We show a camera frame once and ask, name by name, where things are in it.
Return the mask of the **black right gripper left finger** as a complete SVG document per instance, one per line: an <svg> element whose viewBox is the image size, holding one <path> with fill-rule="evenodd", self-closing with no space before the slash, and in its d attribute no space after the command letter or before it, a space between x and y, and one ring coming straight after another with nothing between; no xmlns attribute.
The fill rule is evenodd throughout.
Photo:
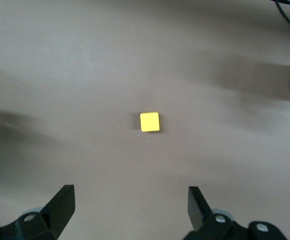
<svg viewBox="0 0 290 240"><path fill-rule="evenodd" d="M0 228L1 240L57 240L75 212L75 188L64 185L40 210Z"/></svg>

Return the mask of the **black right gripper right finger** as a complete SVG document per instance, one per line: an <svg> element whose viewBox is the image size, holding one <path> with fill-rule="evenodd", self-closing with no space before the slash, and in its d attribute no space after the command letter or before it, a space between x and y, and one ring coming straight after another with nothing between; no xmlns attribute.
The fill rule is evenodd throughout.
<svg viewBox="0 0 290 240"><path fill-rule="evenodd" d="M188 215L193 231L186 240L248 240L248 229L221 213L213 213L201 190L196 186L188 188Z"/></svg>

